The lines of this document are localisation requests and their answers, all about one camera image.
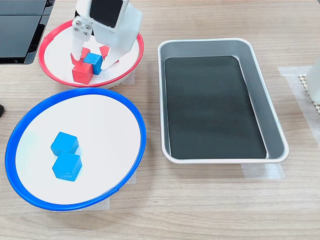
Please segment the blue cube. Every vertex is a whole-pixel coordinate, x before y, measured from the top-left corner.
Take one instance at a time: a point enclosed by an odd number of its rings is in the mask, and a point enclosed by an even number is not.
[[[59,132],[54,142],[51,145],[51,150],[54,155],[59,156],[60,153],[74,154],[79,147],[78,139],[76,136]]]
[[[79,155],[61,152],[55,161],[52,170],[57,179],[74,182],[82,167]]]
[[[103,58],[101,55],[94,54],[89,52],[85,59],[83,60],[84,63],[91,64],[93,67],[93,74],[99,75],[101,73],[101,65],[103,62]]]

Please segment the tray rim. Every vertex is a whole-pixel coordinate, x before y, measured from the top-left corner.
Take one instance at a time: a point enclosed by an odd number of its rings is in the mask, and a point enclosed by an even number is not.
[[[265,93],[265,96],[267,98],[268,104],[270,106],[272,116],[274,118],[275,124],[277,126],[278,132],[280,134],[283,146],[284,146],[284,151],[281,156],[278,158],[199,158],[199,159],[178,159],[175,157],[172,157],[170,153],[166,149],[166,144],[165,144],[165,116],[164,116],[164,101],[163,101],[163,94],[164,90],[162,88],[162,80],[163,80],[163,74],[162,74],[162,60],[161,60],[161,49],[167,44],[170,43],[185,43],[185,42],[218,42],[218,41],[240,41],[246,44],[250,48],[250,52],[252,54],[254,64],[257,68],[259,77],[261,79],[262,87]],[[253,49],[253,46],[251,43],[249,43],[247,40],[243,38],[212,38],[212,39],[175,39],[175,40],[166,40],[162,42],[158,48],[157,48],[157,55],[158,55],[158,74],[159,74],[159,109],[160,109],[160,128],[161,128],[161,151],[163,155],[172,163],[174,164],[247,164],[247,163],[263,163],[263,164],[269,164],[269,163],[281,163],[283,162],[289,155],[289,145],[286,140],[284,131],[282,129],[282,126],[280,124],[279,118],[277,116],[274,104],[271,100],[268,88],[266,86],[265,80],[263,78],[261,69],[259,67],[259,63],[255,54],[255,51]]]

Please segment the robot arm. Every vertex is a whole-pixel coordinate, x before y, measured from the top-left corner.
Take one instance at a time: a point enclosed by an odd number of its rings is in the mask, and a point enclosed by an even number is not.
[[[142,13],[129,0],[78,0],[79,14],[72,22],[72,55],[81,57],[82,47],[94,31],[95,40],[110,47],[102,63],[105,70],[130,52],[139,33]]]

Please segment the red cube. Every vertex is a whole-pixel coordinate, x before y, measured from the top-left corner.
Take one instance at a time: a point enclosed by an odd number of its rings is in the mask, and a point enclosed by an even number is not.
[[[101,52],[103,60],[105,60],[106,56],[109,53],[109,50],[110,50],[110,48],[108,46],[101,46],[100,47],[100,52]]]
[[[76,65],[78,62],[83,62],[84,59],[86,58],[86,56],[88,55],[88,53],[90,53],[90,49],[83,47],[82,51],[81,51],[81,58],[79,61],[75,60],[74,56],[72,55],[72,53],[70,53],[71,56],[71,62],[73,65]]]
[[[73,81],[88,84],[94,76],[93,66],[89,63],[78,61],[72,69],[72,75]]]

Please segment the blue rim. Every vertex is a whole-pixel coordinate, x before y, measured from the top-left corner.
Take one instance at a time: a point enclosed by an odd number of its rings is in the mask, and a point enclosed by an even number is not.
[[[113,98],[121,102],[122,104],[124,104],[133,113],[133,115],[135,116],[138,122],[138,125],[140,128],[140,134],[141,134],[140,148],[139,148],[138,155],[128,174],[116,186],[114,186],[112,189],[108,190],[107,192],[103,193],[100,196],[97,196],[88,201],[75,203],[75,204],[55,204],[55,203],[49,203],[49,202],[43,201],[33,196],[24,187],[24,185],[21,183],[19,179],[17,169],[16,169],[16,152],[17,152],[20,138],[24,133],[24,131],[26,130],[26,128],[28,127],[28,125],[35,119],[35,117],[37,117],[44,110],[64,100],[82,96],[82,95],[103,95],[103,96]],[[53,95],[47,98],[46,100],[40,102],[38,105],[32,108],[17,124],[6,146],[6,151],[5,151],[6,175],[13,189],[24,200],[26,200],[27,202],[29,202],[34,206],[37,206],[42,209],[52,210],[52,211],[70,211],[70,210],[82,209],[82,208],[89,207],[93,204],[96,204],[110,197],[112,194],[116,193],[117,191],[119,191],[119,189],[130,179],[132,174],[134,174],[134,172],[136,171],[143,157],[143,154],[146,148],[146,142],[147,142],[147,132],[146,132],[146,126],[145,126],[143,117],[141,116],[137,107],[126,97],[114,91],[110,91],[102,88],[94,88],[94,87],[76,88],[72,90],[67,90],[67,91],[58,93],[56,95]]]

